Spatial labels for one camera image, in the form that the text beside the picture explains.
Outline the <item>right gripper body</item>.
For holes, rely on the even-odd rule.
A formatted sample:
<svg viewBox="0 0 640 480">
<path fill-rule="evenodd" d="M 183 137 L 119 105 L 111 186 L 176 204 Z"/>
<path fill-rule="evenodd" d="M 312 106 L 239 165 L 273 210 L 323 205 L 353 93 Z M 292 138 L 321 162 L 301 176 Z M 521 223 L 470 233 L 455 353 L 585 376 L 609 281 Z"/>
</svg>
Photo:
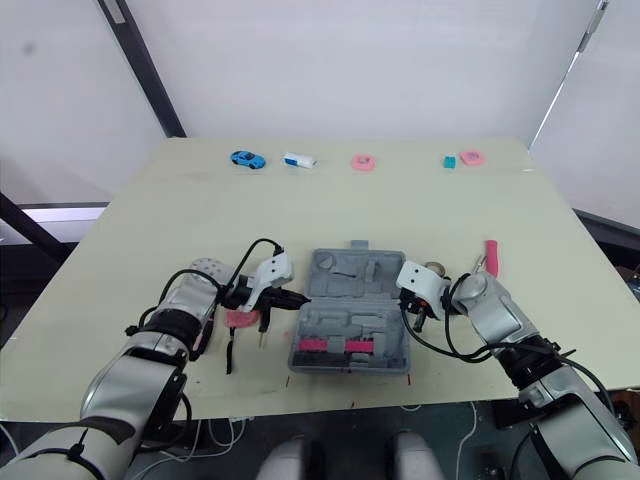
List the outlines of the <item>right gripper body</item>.
<svg viewBox="0 0 640 480">
<path fill-rule="evenodd" d="M 431 314 L 430 305 L 409 290 L 402 291 L 402 308 L 413 315 Z"/>
</svg>

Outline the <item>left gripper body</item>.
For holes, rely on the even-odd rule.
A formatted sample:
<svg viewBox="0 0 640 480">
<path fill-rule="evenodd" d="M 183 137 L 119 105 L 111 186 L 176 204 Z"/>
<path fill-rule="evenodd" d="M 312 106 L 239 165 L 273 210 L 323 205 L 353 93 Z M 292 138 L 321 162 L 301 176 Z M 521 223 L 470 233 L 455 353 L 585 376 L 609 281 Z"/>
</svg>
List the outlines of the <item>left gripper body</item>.
<svg viewBox="0 0 640 480">
<path fill-rule="evenodd" d="M 269 287 L 263 292 L 263 301 L 271 308 L 294 309 L 295 293 L 283 288 Z"/>
</svg>

